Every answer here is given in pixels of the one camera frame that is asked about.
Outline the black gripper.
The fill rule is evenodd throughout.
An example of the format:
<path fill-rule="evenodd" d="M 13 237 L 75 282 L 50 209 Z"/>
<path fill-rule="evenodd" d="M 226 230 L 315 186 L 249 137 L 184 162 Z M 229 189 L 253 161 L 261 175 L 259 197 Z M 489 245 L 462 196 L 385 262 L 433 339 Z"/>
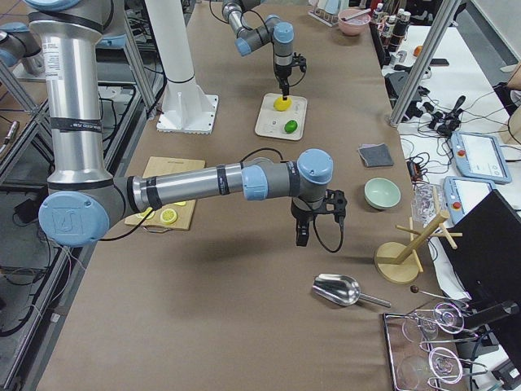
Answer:
<path fill-rule="evenodd" d="M 326 189 L 318 201 L 307 201 L 301 197 L 291 200 L 291 214 L 296 219 L 296 245 L 306 247 L 309 241 L 309 223 L 318 215 L 332 214 L 339 226 L 344 226 L 347 200 L 341 190 Z"/>
<path fill-rule="evenodd" d="M 292 73 L 292 69 L 298 67 L 302 76 L 300 79 L 291 84 L 289 77 Z M 290 87 L 298 85 L 303 79 L 307 72 L 307 60 L 302 54 L 290 54 L 288 56 L 274 55 L 274 75 L 278 81 L 278 85 L 281 89 L 282 99 L 287 100 L 290 94 Z"/>

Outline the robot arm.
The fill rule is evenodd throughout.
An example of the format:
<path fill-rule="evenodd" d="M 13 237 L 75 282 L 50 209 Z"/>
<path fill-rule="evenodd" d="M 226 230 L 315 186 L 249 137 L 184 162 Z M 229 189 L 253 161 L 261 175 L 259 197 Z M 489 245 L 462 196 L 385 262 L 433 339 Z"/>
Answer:
<path fill-rule="evenodd" d="M 274 57 L 274 75 L 282 92 L 282 100 L 287 101 L 291 84 L 292 69 L 298 67 L 303 75 L 307 71 L 306 58 L 293 51 L 295 32 L 293 25 L 277 15 L 260 18 L 259 27 L 247 24 L 245 15 L 259 6 L 261 1 L 223 1 L 221 14 L 223 20 L 235 34 L 235 46 L 241 56 L 271 44 Z"/>
<path fill-rule="evenodd" d="M 31 11 L 29 27 L 42 42 L 55 170 L 47 179 L 49 195 L 38 212 L 46 235 L 61 245 L 83 247 L 102 238 L 116 223 L 147 208 L 226 196 L 243 191 L 246 200 L 291 197 L 296 219 L 296 245 L 306 246 L 309 224 L 322 247 L 337 253 L 344 241 L 347 201 L 340 190 L 326 189 L 334 163 L 321 149 L 308 149 L 297 161 L 256 158 L 180 174 L 114 178 L 103 160 L 103 126 L 99 108 L 95 47 L 123 33 L 123 1 L 24 1 Z M 262 1 L 222 1 L 223 22 L 247 55 L 269 43 L 274 74 L 284 99 L 294 67 L 305 74 L 306 59 L 293 51 L 293 26 L 276 15 L 259 28 L 243 15 Z M 180 1 L 147 1 L 166 79 L 160 121 L 166 130 L 210 134 L 218 97 L 205 94 L 195 80 Z M 125 38 L 125 33 L 116 38 Z M 339 245 L 328 248 L 317 228 L 318 215 L 332 214 L 339 225 Z"/>

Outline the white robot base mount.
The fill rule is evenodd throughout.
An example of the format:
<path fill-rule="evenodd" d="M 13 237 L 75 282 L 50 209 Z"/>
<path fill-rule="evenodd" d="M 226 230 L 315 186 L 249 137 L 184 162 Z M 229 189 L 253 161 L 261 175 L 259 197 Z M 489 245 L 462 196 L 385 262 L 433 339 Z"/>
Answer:
<path fill-rule="evenodd" d="M 218 97 L 205 94 L 196 81 L 182 4 L 151 0 L 146 8 L 167 81 L 157 129 L 212 133 Z"/>

